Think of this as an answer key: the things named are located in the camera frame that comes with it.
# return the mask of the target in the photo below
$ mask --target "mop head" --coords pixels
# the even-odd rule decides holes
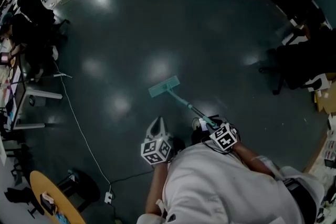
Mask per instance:
[[[148,89],[149,94],[151,97],[158,96],[161,93],[166,92],[168,89],[172,89],[173,87],[177,86],[180,84],[180,81],[178,80],[177,76],[173,76],[165,81],[160,82],[159,84],[150,87]]]

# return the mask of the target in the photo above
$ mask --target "shoe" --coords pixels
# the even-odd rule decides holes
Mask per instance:
[[[53,59],[54,59],[54,61],[57,61],[57,59],[58,59],[57,48],[56,48],[56,46],[52,46],[52,48],[53,48],[53,53],[52,53]]]
[[[197,128],[201,127],[200,121],[198,118],[193,118],[193,121],[191,122],[191,126],[194,131],[196,131]]]
[[[35,81],[38,82],[43,74],[43,68],[40,68],[40,72],[35,75]]]

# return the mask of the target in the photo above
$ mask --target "white cube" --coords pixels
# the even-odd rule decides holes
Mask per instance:
[[[151,165],[165,162],[170,152],[168,141],[162,137],[141,144],[141,156]]]
[[[237,143],[236,132],[229,123],[222,123],[210,138],[223,151]]]

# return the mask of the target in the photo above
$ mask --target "round wooden table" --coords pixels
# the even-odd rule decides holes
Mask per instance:
[[[85,224],[85,221],[81,217],[78,210],[71,204],[63,192],[44,174],[38,171],[32,171],[30,174],[30,185],[39,203],[41,201],[40,195],[43,192],[46,192],[51,198],[54,199],[58,211],[62,212],[71,224]],[[43,206],[42,208],[44,209],[46,215],[48,215],[54,221],[54,223],[59,224],[59,221],[56,219],[55,215],[52,216]]]

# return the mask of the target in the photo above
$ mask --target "dark green floor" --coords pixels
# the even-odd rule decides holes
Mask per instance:
[[[151,99],[148,88],[173,75],[176,92],[207,115],[226,116],[243,142],[279,166],[303,169],[326,116],[307,90],[273,96],[276,78],[258,73],[266,50],[281,45],[288,24],[269,0],[71,0],[57,6],[71,21],[58,66],[84,134],[110,181],[149,171],[140,144],[161,115],[190,142],[194,115],[168,96]],[[46,90],[62,92],[59,81]],[[87,223],[112,223],[104,204],[109,189],[81,136],[66,98],[36,109],[50,125],[26,132],[34,168],[55,182],[75,167],[98,184],[101,200],[83,212]],[[124,223],[143,213],[151,175],[112,186]]]

